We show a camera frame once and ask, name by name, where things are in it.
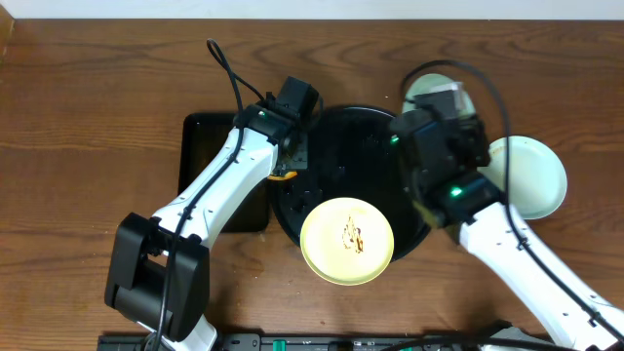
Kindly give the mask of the green and yellow sponge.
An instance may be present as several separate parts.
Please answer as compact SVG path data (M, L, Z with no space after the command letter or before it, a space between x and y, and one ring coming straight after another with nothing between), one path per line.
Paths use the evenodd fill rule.
M289 171L289 172L286 172L283 175L270 175L268 177L268 179L271 180L271 181L285 181L285 180L289 180L289 179L291 179L293 177L296 177L296 176L297 176L297 172L296 171Z

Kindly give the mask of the light blue plate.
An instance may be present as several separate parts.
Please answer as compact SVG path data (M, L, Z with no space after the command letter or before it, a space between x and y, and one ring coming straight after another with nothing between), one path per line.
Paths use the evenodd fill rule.
M408 99L416 96L451 91L453 93L454 110L460 118L467 118L476 114L475 106L469 95L464 91L463 84L445 75L429 73L417 78L408 88L402 113L415 110L415 106Z

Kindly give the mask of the pale green plate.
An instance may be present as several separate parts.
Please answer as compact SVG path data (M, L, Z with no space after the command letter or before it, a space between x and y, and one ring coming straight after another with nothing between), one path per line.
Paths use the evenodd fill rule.
M567 191L565 167L544 143L527 136L510 136L510 203L513 217L523 220L551 215Z

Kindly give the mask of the yellow plate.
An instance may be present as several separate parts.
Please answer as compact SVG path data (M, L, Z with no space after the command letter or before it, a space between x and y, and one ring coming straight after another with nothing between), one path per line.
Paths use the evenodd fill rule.
M319 277L358 286L379 276L394 253L389 221L375 206L356 198L335 198L314 208L300 230L301 253Z

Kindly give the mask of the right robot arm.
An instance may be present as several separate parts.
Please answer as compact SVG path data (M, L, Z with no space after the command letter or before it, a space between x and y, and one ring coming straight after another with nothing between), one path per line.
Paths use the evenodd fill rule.
M409 195L436 228L456 227L458 244L493 271L554 343L586 350L623 346L623 311L584 283L530 228L516 207L522 140L486 140L478 115L432 106L390 124Z

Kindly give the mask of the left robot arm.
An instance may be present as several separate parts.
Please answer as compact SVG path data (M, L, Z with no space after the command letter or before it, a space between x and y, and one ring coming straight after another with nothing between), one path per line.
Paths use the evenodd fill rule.
M144 350L209 350L215 328L204 311L210 251L228 219L264 179L290 168L313 111L276 102L249 105L223 147L167 206L119 224L105 303L149 329Z

